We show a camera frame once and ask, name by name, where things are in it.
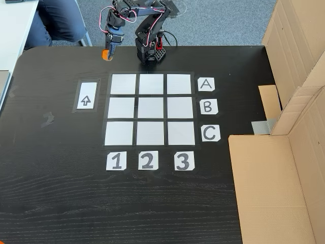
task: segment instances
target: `3x3 grid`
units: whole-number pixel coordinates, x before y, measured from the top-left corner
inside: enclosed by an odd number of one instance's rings
[[[190,74],[113,74],[105,146],[195,145]]]

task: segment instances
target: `robotic arm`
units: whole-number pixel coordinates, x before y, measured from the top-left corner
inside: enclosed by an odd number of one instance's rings
[[[125,22],[135,22],[138,16],[148,16],[136,30],[136,47],[138,58],[143,64],[147,61],[160,63],[165,57],[166,51],[163,48],[161,29],[164,21],[171,10],[163,3],[163,0],[147,0],[139,4],[133,0],[114,0],[113,6],[107,16],[107,24],[104,30],[106,35],[105,50],[103,59],[112,60],[115,49],[121,45],[124,33],[121,29]]]

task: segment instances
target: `white paper card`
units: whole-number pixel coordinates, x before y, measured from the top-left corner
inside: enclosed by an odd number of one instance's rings
[[[198,79],[199,92],[212,92],[215,89],[214,78],[201,77]]]
[[[167,75],[167,94],[191,94],[191,75]]]
[[[110,98],[108,118],[133,118],[135,98]]]
[[[164,122],[138,122],[137,145],[164,145]]]
[[[142,151],[139,154],[139,170],[158,169],[158,151]]]
[[[216,99],[203,99],[200,101],[201,114],[217,114],[218,102]]]
[[[139,98],[138,118],[164,118],[164,99]]]
[[[106,170],[126,169],[126,152],[111,152],[107,155]]]
[[[192,98],[167,98],[168,118],[193,118]]]
[[[82,82],[80,86],[77,109],[93,109],[97,82]]]
[[[134,95],[136,93],[136,74],[113,74],[111,94]]]
[[[133,122],[109,121],[106,125],[105,146],[132,145]]]
[[[139,94],[141,95],[164,94],[164,75],[163,74],[141,74]]]
[[[193,122],[168,122],[168,145],[195,145]]]
[[[174,155],[174,164],[176,171],[194,170],[194,152],[193,151],[179,151]]]
[[[201,127],[202,141],[219,141],[221,139],[219,125],[204,125]]]

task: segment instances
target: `cable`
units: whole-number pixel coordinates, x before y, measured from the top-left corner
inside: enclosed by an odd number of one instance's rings
[[[153,11],[160,12],[160,13],[164,13],[165,12],[165,9],[164,10],[160,10],[160,9],[155,9],[153,7],[150,7],[150,8],[139,7],[139,9],[152,9]]]
[[[172,33],[167,32],[166,30],[165,30],[165,32],[168,33],[169,35],[172,35],[172,36],[175,38],[175,41],[176,41],[176,47],[177,47],[177,46],[178,46],[177,38],[176,38]]]
[[[104,32],[104,33],[108,33],[108,32],[102,29],[102,12],[103,12],[105,9],[107,9],[107,8],[111,8],[111,9],[114,9],[114,10],[116,11],[116,9],[115,9],[113,6],[107,6],[107,7],[104,7],[104,8],[101,10],[101,12],[100,12],[99,26],[100,26],[101,31]],[[134,15],[135,15],[135,17],[136,17],[136,19],[135,19],[134,21],[131,21],[131,20],[129,20],[128,18],[124,18],[124,17],[122,17],[121,15],[120,15],[120,18],[126,20],[127,22],[135,23],[135,22],[137,21],[137,18],[138,18],[138,17],[137,17],[137,13],[136,13],[134,10],[131,10],[130,12],[133,12]]]
[[[143,45],[144,47],[147,47],[148,44],[149,44],[149,37],[150,37],[150,32],[152,30],[152,28],[154,27],[154,25],[158,22],[158,20],[162,17],[163,13],[160,14],[160,16],[154,21],[154,23],[152,24],[149,32],[148,32],[148,38],[147,38],[147,44],[146,45]]]
[[[112,6],[104,7],[104,8],[101,10],[101,12],[100,12],[100,20],[99,20],[99,26],[100,26],[100,29],[101,29],[101,31],[104,32],[104,33],[108,33],[108,32],[102,29],[102,12],[103,12],[105,9],[107,9],[107,8],[113,8],[113,7],[112,7]]]
[[[168,42],[168,44],[171,46],[171,43],[169,42],[168,38],[166,37],[165,33],[162,34],[164,36],[164,38],[166,39],[166,41]]]

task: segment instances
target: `jeans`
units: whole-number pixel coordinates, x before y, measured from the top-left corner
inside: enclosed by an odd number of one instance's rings
[[[52,40],[78,42],[86,28],[75,0],[39,1],[27,36],[25,50],[52,46]]]

